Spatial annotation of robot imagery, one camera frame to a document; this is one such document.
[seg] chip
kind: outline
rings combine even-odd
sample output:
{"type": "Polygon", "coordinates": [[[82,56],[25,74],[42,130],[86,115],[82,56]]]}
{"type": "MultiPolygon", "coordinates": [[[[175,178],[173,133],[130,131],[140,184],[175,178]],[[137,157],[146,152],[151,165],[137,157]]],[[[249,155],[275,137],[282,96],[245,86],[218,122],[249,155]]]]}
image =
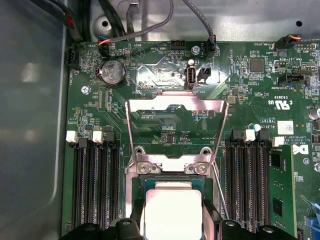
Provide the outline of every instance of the chip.
{"type": "Polygon", "coordinates": [[[262,59],[250,59],[251,73],[263,73],[264,71],[264,61],[262,59]]]}
{"type": "Polygon", "coordinates": [[[84,129],[87,130],[87,131],[91,131],[92,130],[92,125],[85,125],[84,129]]]}
{"type": "Polygon", "coordinates": [[[236,96],[229,95],[229,96],[226,97],[226,101],[229,104],[236,104],[236,96]]]}
{"type": "Polygon", "coordinates": [[[281,167],[281,158],[279,154],[276,154],[276,153],[271,154],[271,165],[276,168],[281,167]]]}
{"type": "Polygon", "coordinates": [[[280,201],[280,200],[278,200],[276,198],[273,199],[273,212],[275,214],[278,214],[280,217],[283,216],[282,205],[283,205],[282,201],[280,201]]]}

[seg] cable connector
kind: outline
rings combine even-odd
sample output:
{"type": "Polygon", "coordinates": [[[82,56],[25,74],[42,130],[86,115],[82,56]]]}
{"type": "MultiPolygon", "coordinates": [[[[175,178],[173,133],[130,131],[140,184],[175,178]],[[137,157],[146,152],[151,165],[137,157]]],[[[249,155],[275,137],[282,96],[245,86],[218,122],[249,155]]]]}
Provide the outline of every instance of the cable connector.
{"type": "Polygon", "coordinates": [[[133,14],[139,14],[141,11],[141,0],[129,0],[130,5],[133,5],[133,14]]]}
{"type": "Polygon", "coordinates": [[[213,35],[213,41],[210,41],[210,39],[208,39],[206,41],[206,56],[208,58],[213,58],[215,56],[215,52],[216,52],[216,35],[213,35]]]}

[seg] capacitor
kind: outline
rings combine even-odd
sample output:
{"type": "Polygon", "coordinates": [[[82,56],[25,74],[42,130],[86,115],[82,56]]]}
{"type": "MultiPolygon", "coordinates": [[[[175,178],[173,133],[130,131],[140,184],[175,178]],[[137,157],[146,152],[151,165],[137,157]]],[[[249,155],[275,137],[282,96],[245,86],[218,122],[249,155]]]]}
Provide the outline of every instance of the capacitor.
{"type": "Polygon", "coordinates": [[[111,60],[96,70],[96,76],[109,88],[117,88],[126,81],[126,69],[120,62],[111,60]]]}
{"type": "Polygon", "coordinates": [[[316,107],[309,112],[309,118],[312,120],[317,120],[320,118],[320,108],[316,107]]]}

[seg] integrated circuit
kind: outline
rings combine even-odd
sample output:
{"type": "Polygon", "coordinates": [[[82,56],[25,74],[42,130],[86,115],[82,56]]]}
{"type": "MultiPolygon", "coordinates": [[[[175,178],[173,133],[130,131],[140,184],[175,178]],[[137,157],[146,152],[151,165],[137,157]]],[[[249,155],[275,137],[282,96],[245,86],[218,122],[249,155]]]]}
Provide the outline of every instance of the integrated circuit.
{"type": "Polygon", "coordinates": [[[250,59],[250,72],[251,73],[263,73],[264,72],[263,59],[250,59]]]}
{"type": "Polygon", "coordinates": [[[281,157],[279,154],[276,154],[276,153],[271,154],[271,165],[276,168],[281,167],[281,157]]]}
{"type": "Polygon", "coordinates": [[[278,214],[280,217],[283,216],[283,203],[277,198],[274,198],[272,201],[273,212],[278,214]]]}

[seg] mounting hole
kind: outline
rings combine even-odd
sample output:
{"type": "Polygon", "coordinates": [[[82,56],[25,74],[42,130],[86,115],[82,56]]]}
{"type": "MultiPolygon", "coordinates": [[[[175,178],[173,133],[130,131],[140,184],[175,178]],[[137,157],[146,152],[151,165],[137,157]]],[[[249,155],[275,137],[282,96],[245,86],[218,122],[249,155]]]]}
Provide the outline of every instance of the mounting hole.
{"type": "Polygon", "coordinates": [[[122,222],[122,224],[123,225],[129,225],[129,224],[131,224],[131,221],[130,220],[125,220],[125,221],[122,222]]]}
{"type": "Polygon", "coordinates": [[[103,26],[103,27],[108,27],[108,25],[109,25],[109,23],[108,23],[107,21],[103,21],[103,22],[102,22],[102,26],[103,26]]]}
{"type": "Polygon", "coordinates": [[[296,21],[296,22],[295,22],[295,25],[296,25],[297,27],[301,27],[301,26],[302,26],[302,21],[296,21]]]}

